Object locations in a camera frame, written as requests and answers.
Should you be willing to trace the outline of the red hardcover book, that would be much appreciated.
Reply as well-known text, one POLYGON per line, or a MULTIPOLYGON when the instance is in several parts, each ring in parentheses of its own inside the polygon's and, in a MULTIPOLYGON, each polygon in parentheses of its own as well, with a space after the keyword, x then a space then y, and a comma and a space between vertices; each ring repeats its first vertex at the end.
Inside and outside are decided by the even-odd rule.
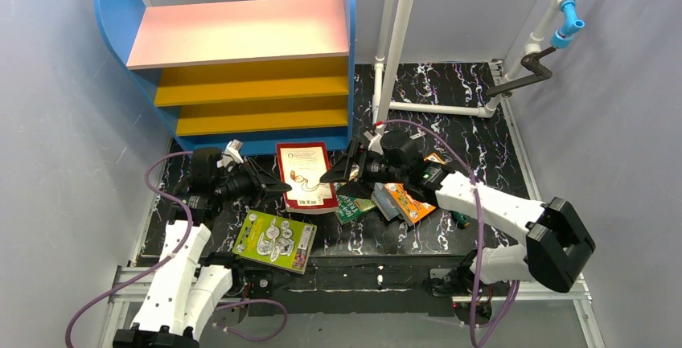
POLYGON ((320 215, 338 208, 334 186, 320 182, 330 169, 324 142, 277 143, 277 164, 281 180, 291 187, 285 192, 285 209, 289 213, 320 215))

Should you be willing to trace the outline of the lime green treehouse book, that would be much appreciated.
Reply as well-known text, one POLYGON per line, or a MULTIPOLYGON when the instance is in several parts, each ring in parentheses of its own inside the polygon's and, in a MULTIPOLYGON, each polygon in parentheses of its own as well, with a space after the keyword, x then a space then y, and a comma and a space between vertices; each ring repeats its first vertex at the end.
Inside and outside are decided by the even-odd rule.
POLYGON ((251 210, 232 252, 246 260, 303 274, 316 232, 314 224, 251 210))

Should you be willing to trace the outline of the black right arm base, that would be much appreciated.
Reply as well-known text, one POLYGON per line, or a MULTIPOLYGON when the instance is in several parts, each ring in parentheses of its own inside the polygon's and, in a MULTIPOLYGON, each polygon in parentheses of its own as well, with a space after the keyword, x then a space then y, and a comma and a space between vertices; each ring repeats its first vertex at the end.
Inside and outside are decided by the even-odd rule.
MULTIPOLYGON (((429 271, 428 287, 434 297, 466 297, 465 301, 454 302, 454 312, 458 320, 470 324, 470 297, 474 293, 474 273, 470 270, 475 262, 476 250, 469 252, 456 268, 434 268, 429 271)), ((493 314, 491 301, 494 290, 483 280, 476 292, 475 324, 487 324, 493 314)))

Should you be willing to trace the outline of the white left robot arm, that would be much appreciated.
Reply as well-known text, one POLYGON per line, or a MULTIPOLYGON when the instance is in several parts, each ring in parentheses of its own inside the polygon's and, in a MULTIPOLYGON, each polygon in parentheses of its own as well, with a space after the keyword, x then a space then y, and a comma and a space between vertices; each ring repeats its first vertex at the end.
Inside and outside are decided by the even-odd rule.
POLYGON ((233 284, 233 257, 200 257, 212 234, 212 220, 225 203, 246 199, 253 206, 275 199, 291 187, 240 154, 242 144, 206 147, 189 153, 191 169, 176 188, 159 196, 171 201, 158 263, 120 283, 124 289, 142 278, 150 287, 131 325, 119 329, 114 347, 197 347, 220 299, 233 284))

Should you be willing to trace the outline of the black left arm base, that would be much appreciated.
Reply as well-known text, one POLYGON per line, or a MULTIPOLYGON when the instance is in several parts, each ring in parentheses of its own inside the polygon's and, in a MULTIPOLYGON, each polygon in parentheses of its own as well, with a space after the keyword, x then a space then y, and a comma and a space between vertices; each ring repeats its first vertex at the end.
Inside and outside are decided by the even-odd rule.
POLYGON ((232 272, 232 287, 223 299, 271 298, 273 296, 273 273, 264 265, 245 260, 232 252, 210 252, 199 259, 194 277, 199 278, 203 268, 211 265, 229 268, 232 272))

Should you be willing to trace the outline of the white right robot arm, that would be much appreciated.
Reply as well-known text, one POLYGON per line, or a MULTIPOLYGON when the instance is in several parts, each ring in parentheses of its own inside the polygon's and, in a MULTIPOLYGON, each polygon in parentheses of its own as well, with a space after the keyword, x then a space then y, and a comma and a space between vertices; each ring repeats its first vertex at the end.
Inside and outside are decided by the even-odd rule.
POLYGON ((451 270, 450 283, 469 292, 476 285, 535 281, 567 293, 596 249, 569 201, 522 199, 472 182, 453 166, 426 159, 415 141, 400 131, 376 135, 369 145, 353 138, 319 180, 338 183, 340 194, 362 199, 370 197, 377 183, 399 184, 420 203, 482 219, 516 240, 508 247, 479 244, 451 270))

